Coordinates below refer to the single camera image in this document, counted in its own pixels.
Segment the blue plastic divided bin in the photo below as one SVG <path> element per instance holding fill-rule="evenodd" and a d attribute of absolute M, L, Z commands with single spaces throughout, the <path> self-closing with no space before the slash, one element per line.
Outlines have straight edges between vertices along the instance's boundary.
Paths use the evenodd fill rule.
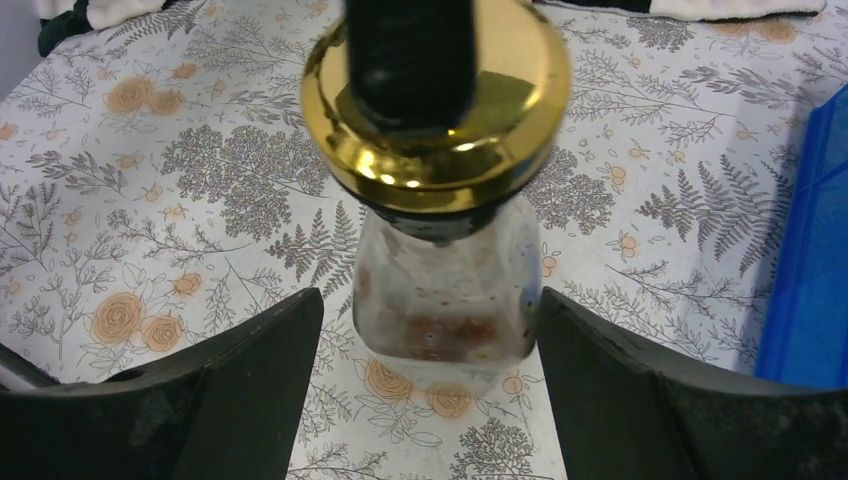
<path fill-rule="evenodd" d="M 809 115 L 756 376 L 847 385 L 847 91 Z"/>

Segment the glass oil bottle front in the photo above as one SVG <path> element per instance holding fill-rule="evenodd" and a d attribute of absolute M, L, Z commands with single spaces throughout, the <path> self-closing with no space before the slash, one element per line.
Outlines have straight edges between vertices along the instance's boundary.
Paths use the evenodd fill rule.
<path fill-rule="evenodd" d="M 310 135 L 367 208 L 352 318 L 387 358 L 491 366 L 535 342 L 539 223 L 522 191 L 559 132 L 569 58 L 529 3 L 472 2 L 471 32 L 343 5 L 301 83 Z"/>

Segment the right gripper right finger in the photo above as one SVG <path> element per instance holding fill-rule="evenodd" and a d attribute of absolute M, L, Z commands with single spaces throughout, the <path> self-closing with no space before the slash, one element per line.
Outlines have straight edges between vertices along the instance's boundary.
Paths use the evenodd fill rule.
<path fill-rule="evenodd" d="M 571 479 L 843 479 L 847 393 L 716 367 L 545 288 L 537 344 Z"/>

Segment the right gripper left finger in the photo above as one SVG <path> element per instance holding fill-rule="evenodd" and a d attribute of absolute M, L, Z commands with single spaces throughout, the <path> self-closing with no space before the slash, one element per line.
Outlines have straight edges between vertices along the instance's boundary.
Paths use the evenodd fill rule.
<path fill-rule="evenodd" d="M 5 479 L 282 479 L 312 374 L 316 288 L 99 383 L 1 351 Z"/>

